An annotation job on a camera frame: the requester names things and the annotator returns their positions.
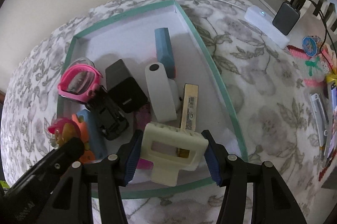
pink watch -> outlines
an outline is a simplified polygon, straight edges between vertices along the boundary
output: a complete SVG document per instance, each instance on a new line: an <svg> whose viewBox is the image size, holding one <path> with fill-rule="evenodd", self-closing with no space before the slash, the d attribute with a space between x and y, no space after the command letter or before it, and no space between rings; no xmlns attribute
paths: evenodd
<svg viewBox="0 0 337 224"><path fill-rule="evenodd" d="M95 96L95 90L99 88L102 77L94 67L76 64L64 72L57 90L60 96L85 104Z"/></svg>

green ribbon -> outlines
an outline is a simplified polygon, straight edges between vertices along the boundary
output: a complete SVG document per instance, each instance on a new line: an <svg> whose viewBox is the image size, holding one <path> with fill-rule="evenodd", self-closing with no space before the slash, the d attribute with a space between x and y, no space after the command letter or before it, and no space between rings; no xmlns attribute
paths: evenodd
<svg viewBox="0 0 337 224"><path fill-rule="evenodd" d="M312 68L316 68L322 72L322 69L317 66L317 63L320 61L319 56L317 56L316 61L306 60L305 65L309 67L309 76L312 76Z"/></svg>

green object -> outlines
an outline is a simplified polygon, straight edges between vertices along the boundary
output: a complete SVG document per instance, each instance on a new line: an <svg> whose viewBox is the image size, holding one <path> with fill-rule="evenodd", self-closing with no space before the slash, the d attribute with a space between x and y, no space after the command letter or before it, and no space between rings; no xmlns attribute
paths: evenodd
<svg viewBox="0 0 337 224"><path fill-rule="evenodd" d="M317 66L318 62L320 61L319 56L316 57L315 61L306 60L305 65L309 67L309 76L312 76L312 68L316 68L322 72L322 69Z"/></svg>
<svg viewBox="0 0 337 224"><path fill-rule="evenodd" d="M10 186L7 184L7 182L6 181L3 181L3 180L0 180L0 184L1 184L1 186L5 189L9 189L10 188Z"/></svg>
<svg viewBox="0 0 337 224"><path fill-rule="evenodd" d="M195 37L195 39L198 42L199 48L200 50L203 52L203 55L212 71L213 77L215 78L215 81L218 85L218 88L220 90L220 93L223 97L223 100L225 102L228 114L230 116L230 120L232 122L233 125L233 129L234 129L234 133L235 136L237 138L238 141L238 145L241 151L241 156L242 159L246 162L248 162L248 153L247 153L247 148L246 148L246 144L245 144L245 140L243 138L242 135L242 130L240 128L239 125L239 121L238 118L236 116L236 112L234 110L233 104L230 100L229 94L227 92L226 86L223 83L223 80L220 76L220 73L208 51L208 49L206 48L202 38L200 37L199 33L197 32L197 30L195 29L195 27L193 26L192 22L190 21L190 19L188 18L188 16L186 15L186 13L183 11L183 9L181 8L181 6L174 0L166 0L166 1L161 1L161 2L157 2L157 3L152 3L149 5L145 5L142 7L138 7L138 8L134 8L128 11L125 11L124 13L120 13L117 14L115 16L112 16L110 18L107 18L105 20L99 21L97 23L95 23L94 25L90 26L89 28L77 33L73 39L71 40L69 49L68 49L68 53L67 56L65 58L64 61L64 66L62 69L62 73L64 73L64 71L68 68L68 66L70 65L71 62L71 56L74 52L74 48L75 48L75 44L76 42L85 37L86 35L97 31L98 29L105 27L109 24L115 23L117 21L121 21L127 18L130 18L132 16L136 16L139 14L143 14L146 13L148 11L153 11L159 8L164 8L164 7L168 7L168 6L175 6L176 12L181 13L181 15L183 16L185 22L187 23L189 29L191 30L193 36ZM57 117L63 117L63 109L64 109L64 99L62 97L58 98L58 102L57 102ZM158 196L165 196L165 195L169 195L172 193L180 193L180 192L184 192L187 190L192 190L192 189L196 189L202 186L206 186L209 184L212 184L213 180L208 177L208 178L204 178L201 180L197 180L191 183L187 183L187 184L183 184L183 185L178 185L175 187L166 187L166 188L160 188L160 189L152 189L152 190L136 190L136 191L123 191L124 188L121 188L121 197L122 199L138 199L138 198L150 198L150 197L158 197ZM98 197L98 194L95 190L92 190L92 197Z"/></svg>

white power strip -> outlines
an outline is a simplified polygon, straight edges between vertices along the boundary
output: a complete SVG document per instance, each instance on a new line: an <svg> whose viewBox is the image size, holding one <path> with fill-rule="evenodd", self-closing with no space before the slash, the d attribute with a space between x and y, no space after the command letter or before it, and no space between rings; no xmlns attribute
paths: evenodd
<svg viewBox="0 0 337 224"><path fill-rule="evenodd" d="M256 5L248 7L245 20L264 32L281 49L284 49L290 41L273 25L273 18Z"/></svg>

table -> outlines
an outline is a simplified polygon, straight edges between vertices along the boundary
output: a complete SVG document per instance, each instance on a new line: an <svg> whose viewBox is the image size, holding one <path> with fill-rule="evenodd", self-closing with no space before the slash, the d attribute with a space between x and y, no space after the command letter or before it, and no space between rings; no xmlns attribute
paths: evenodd
<svg viewBox="0 0 337 224"><path fill-rule="evenodd" d="M95 22L162 0L114 0L56 29L15 70L1 121L1 156L9 185L50 150L47 127L56 118L57 83L74 34ZM293 57L259 29L245 12L216 0L176 0L208 47L235 107L252 163L270 160L307 217L318 190L318 135L309 89ZM225 0L246 9L248 0ZM252 208L248 187L245 223ZM209 185L160 198L124 200L129 223L212 223L224 189ZM93 200L99 223L99 205Z"/></svg>

